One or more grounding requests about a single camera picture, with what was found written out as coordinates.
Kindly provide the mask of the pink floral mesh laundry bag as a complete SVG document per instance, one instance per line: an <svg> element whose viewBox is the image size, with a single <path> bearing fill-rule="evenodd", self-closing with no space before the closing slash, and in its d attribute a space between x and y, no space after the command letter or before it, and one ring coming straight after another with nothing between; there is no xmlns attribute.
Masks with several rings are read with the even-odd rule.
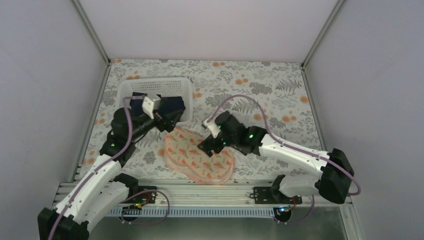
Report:
<svg viewBox="0 0 424 240"><path fill-rule="evenodd" d="M175 128L164 139L164 162L197 184L222 185L235 171L235 156L225 148L209 157L198 148L202 140L195 132Z"/></svg>

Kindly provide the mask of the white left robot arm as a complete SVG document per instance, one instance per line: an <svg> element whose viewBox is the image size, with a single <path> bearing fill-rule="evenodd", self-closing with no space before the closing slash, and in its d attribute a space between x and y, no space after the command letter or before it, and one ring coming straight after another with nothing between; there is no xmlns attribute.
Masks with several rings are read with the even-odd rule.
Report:
<svg viewBox="0 0 424 240"><path fill-rule="evenodd" d="M165 115L154 110L152 116L132 116L126 107L116 110L112 129L94 165L62 201L38 214L39 238L87 240L111 209L120 203L134 202L144 194L139 181L121 169L133 155L136 142L152 129L171 132L182 115L180 109Z"/></svg>

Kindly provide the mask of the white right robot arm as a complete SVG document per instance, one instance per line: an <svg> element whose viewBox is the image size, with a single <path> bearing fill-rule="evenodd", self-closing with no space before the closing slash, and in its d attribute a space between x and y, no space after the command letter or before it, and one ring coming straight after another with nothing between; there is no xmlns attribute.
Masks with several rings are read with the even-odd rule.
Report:
<svg viewBox="0 0 424 240"><path fill-rule="evenodd" d="M295 179L280 174L271 187L271 198L278 204L298 195L320 195L334 204L343 204L350 195L354 170L340 149L331 152L313 150L280 137L265 128L246 127L225 111L216 118L207 118L202 126L210 134L197 146L212 157L230 147L243 155L254 154L299 166L308 176Z"/></svg>

